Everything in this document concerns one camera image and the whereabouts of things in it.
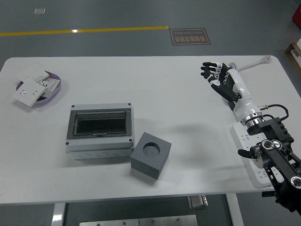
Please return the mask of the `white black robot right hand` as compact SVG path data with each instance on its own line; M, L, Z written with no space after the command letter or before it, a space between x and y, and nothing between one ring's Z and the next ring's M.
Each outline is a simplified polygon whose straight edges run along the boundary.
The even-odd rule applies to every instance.
M261 110L252 102L251 93L236 69L224 63L204 62L201 70L210 87L228 101L237 121L244 124L262 117Z

